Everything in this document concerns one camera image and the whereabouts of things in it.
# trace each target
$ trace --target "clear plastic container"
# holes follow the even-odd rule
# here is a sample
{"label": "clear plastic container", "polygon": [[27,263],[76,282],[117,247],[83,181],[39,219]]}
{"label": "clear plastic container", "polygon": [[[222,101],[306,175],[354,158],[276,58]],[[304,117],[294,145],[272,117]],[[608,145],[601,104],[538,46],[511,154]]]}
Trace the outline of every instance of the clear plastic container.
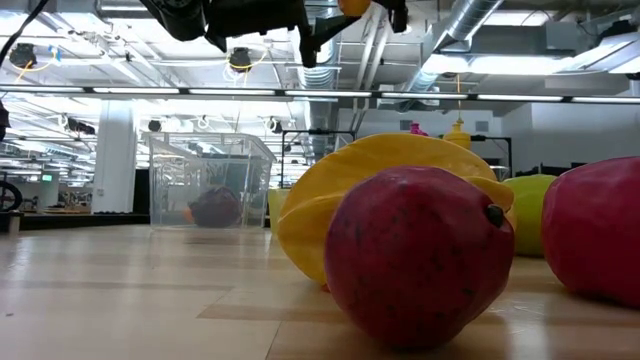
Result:
{"label": "clear plastic container", "polygon": [[262,227],[273,153],[257,137],[152,133],[151,225]]}

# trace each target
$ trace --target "fluorescent light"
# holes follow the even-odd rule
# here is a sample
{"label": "fluorescent light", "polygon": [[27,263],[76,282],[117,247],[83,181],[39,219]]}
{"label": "fluorescent light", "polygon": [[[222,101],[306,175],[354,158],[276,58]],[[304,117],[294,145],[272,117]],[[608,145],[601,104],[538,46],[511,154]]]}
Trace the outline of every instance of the fluorescent light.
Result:
{"label": "fluorescent light", "polygon": [[124,88],[93,88],[93,91],[101,94],[179,94],[180,90],[176,88],[142,88],[142,87],[124,87]]}
{"label": "fluorescent light", "polygon": [[465,100],[467,94],[443,94],[443,93],[382,93],[383,98],[391,99],[433,99],[433,100]]}
{"label": "fluorescent light", "polygon": [[560,71],[564,59],[542,56],[479,56],[471,61],[469,71],[494,75],[550,75]]}
{"label": "fluorescent light", "polygon": [[189,89],[193,95],[239,95],[239,96],[273,96],[275,90],[251,90],[251,89]]}
{"label": "fluorescent light", "polygon": [[558,102],[562,96],[538,96],[538,95],[478,95],[479,100],[496,101],[532,101],[532,102]]}
{"label": "fluorescent light", "polygon": [[442,74],[452,72],[456,74],[469,72],[468,61],[460,56],[446,56],[433,54],[422,65],[425,73]]}
{"label": "fluorescent light", "polygon": [[0,91],[6,92],[27,92],[27,93],[78,93],[84,92],[81,87],[72,86],[16,86],[0,85]]}
{"label": "fluorescent light", "polygon": [[77,178],[68,178],[68,177],[62,178],[60,180],[69,181],[69,182],[90,182],[91,181],[91,179],[83,179],[83,178],[77,179]]}
{"label": "fluorescent light", "polygon": [[576,96],[573,98],[572,102],[575,103],[587,103],[587,104],[640,104],[640,97],[631,98],[631,97],[582,97]]}
{"label": "fluorescent light", "polygon": [[15,146],[27,151],[47,152],[47,148],[38,142],[13,140]]}
{"label": "fluorescent light", "polygon": [[287,96],[319,96],[319,97],[371,97],[371,91],[321,91],[321,90],[287,90]]}
{"label": "fluorescent light", "polygon": [[8,174],[13,174],[13,175],[40,175],[41,171],[35,171],[35,170],[9,170],[7,171]]}
{"label": "fluorescent light", "polygon": [[147,11],[144,6],[103,6],[100,8],[102,11]]}

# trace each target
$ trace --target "yellow fruit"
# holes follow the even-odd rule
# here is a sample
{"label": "yellow fruit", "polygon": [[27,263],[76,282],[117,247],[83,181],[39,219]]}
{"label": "yellow fruit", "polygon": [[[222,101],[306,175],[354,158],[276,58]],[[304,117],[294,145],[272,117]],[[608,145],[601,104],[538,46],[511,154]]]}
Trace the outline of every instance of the yellow fruit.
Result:
{"label": "yellow fruit", "polygon": [[[405,133],[359,139],[318,161],[287,195],[278,223],[278,239],[287,256],[307,276],[324,284],[324,238],[342,195],[379,171],[402,165],[433,166],[460,177],[496,180],[484,160],[448,141]],[[500,199],[503,205],[508,202]]]}
{"label": "yellow fruit", "polygon": [[504,184],[515,194],[518,210],[516,229],[516,254],[543,256],[540,226],[542,204],[549,185],[556,179],[551,175],[531,175],[508,179]]}
{"label": "yellow fruit", "polygon": [[271,224],[271,232],[278,233],[278,219],[280,219],[280,209],[287,197],[289,189],[269,189],[269,220]]}
{"label": "yellow fruit", "polygon": [[362,16],[370,5],[371,0],[338,0],[338,6],[345,16]]}
{"label": "yellow fruit", "polygon": [[281,216],[278,222],[278,239],[285,254],[305,275],[323,285],[327,282],[324,242],[343,196],[344,193],[336,193],[315,197]]}
{"label": "yellow fruit", "polygon": [[507,218],[507,221],[509,221],[513,230],[516,230],[517,217],[513,204],[514,194],[511,188],[497,181],[478,176],[463,176],[462,178],[482,190],[494,204],[500,206],[504,211],[504,216]]}

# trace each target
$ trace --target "ceiling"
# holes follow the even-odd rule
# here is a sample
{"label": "ceiling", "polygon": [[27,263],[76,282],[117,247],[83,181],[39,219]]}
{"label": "ceiling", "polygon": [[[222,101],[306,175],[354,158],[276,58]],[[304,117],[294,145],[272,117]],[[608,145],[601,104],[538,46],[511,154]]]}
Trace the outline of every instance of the ceiling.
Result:
{"label": "ceiling", "polygon": [[[9,1],[0,5],[0,43],[19,27],[26,14],[2,11],[11,8]],[[636,0],[605,1],[507,0],[485,25],[540,26],[557,17],[562,22],[596,18],[637,5]],[[179,87],[300,87],[300,62],[296,59],[291,34],[286,29],[270,31],[266,36],[245,35],[228,39],[229,48],[250,49],[253,67],[246,76],[230,71],[227,54],[204,39],[190,42],[174,40],[145,11],[113,9],[140,8],[135,0],[103,0],[103,11],[41,14],[23,33],[19,42],[36,45],[36,71],[24,72],[5,61],[0,71],[2,84],[80,85],[80,86],[179,86]],[[430,24],[446,18],[451,0],[408,0],[409,30],[391,34],[382,52],[382,65],[377,67],[373,87],[398,86],[407,82],[423,62],[421,44]],[[371,14],[347,28],[337,39],[338,59],[331,66],[338,89],[353,89],[362,65],[363,51],[371,29]],[[382,30],[385,22],[379,26]],[[376,43],[383,31],[378,31]],[[590,75],[531,76],[500,74],[460,74],[456,78],[440,76],[435,83],[440,91],[486,92],[496,94],[618,94],[628,87],[624,75],[596,73]],[[81,135],[85,141],[65,130],[65,121],[76,119],[99,131],[100,99],[53,98],[33,95],[5,94],[5,107],[11,112],[11,136],[43,138],[48,152],[57,157],[72,154],[95,158],[95,136]],[[455,102],[443,102],[441,109],[455,108]],[[492,110],[496,116],[515,105],[477,102],[466,108]],[[175,131],[244,132],[260,136],[274,153],[280,152],[280,135],[273,134],[265,121],[282,120],[284,129],[307,129],[302,115],[304,102],[237,102],[201,100],[136,100],[142,131],[147,123],[159,120],[163,128]],[[301,143],[294,155],[310,151]],[[36,145],[4,145],[3,157],[43,157],[47,152]],[[140,166],[145,166],[145,146],[139,148]]]}

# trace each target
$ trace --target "wooden floor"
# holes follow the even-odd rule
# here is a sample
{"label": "wooden floor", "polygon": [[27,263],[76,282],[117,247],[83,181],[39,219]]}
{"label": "wooden floor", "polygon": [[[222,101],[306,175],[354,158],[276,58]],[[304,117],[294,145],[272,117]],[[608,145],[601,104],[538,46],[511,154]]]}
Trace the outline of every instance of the wooden floor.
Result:
{"label": "wooden floor", "polygon": [[394,354],[262,231],[105,227],[0,238],[2,360],[640,359],[640,312],[576,299],[542,261],[453,342]]}

